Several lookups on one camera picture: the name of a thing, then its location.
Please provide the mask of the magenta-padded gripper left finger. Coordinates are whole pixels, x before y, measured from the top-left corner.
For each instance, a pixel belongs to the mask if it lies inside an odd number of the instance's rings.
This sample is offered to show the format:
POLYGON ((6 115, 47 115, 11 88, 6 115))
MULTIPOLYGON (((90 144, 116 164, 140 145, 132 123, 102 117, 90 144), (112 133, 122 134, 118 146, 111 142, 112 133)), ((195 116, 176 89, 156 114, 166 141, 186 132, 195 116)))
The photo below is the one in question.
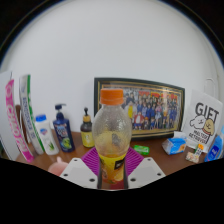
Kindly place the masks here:
POLYGON ((72 158, 60 177, 84 188, 97 189, 99 171, 100 159, 92 148, 81 158, 72 158))

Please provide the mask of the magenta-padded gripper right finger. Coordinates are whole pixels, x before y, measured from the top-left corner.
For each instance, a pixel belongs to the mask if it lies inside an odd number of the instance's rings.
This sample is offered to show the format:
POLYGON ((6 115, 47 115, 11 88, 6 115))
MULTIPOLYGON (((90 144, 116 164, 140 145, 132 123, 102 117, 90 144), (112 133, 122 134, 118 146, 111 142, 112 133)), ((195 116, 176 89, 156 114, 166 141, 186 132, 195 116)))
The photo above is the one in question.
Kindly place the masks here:
POLYGON ((125 158, 125 189, 140 188, 163 177, 164 172, 152 157, 143 157, 132 148, 128 150, 125 158))

